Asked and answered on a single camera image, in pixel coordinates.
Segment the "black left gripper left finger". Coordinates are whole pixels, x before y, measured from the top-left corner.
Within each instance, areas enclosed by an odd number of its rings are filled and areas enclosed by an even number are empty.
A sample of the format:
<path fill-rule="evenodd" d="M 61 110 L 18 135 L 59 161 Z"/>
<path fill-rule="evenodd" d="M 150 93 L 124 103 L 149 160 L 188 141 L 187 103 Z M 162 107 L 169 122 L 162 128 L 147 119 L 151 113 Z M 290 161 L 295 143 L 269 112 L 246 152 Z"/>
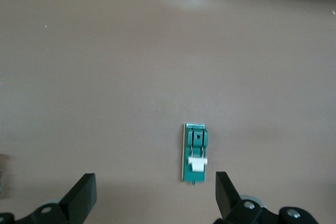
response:
<path fill-rule="evenodd" d="M 96 176 L 84 174 L 58 202 L 38 207 L 16 223 L 84 223 L 97 201 Z"/>

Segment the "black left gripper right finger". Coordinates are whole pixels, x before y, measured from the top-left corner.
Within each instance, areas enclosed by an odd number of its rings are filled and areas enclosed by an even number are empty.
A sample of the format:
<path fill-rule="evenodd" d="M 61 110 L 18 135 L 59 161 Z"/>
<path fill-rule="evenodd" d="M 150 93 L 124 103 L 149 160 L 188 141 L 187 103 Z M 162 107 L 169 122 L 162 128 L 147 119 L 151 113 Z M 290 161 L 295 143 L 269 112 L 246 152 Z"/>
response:
<path fill-rule="evenodd" d="M 222 215 L 215 223 L 275 223 L 276 215 L 251 199 L 242 199 L 226 172 L 216 172 L 216 202 Z"/>

